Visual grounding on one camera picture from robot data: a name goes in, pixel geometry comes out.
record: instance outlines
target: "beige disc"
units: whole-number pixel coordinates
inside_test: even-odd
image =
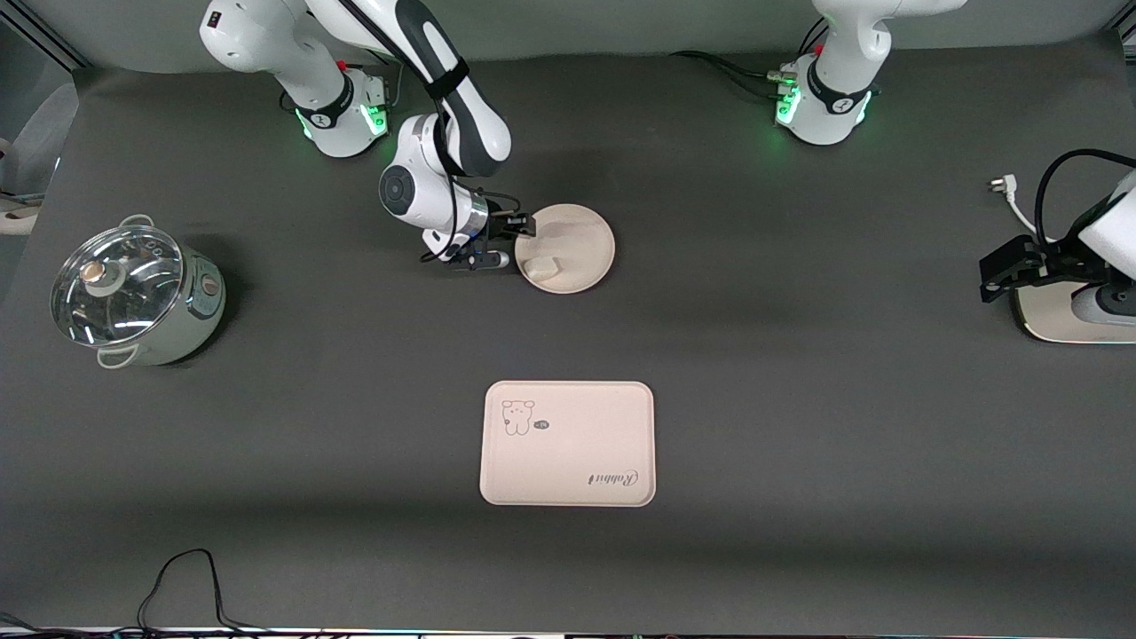
[[[517,265],[534,287],[579,293],[600,283],[616,259],[616,236],[600,214],[554,205],[533,214],[536,236],[517,239]]]

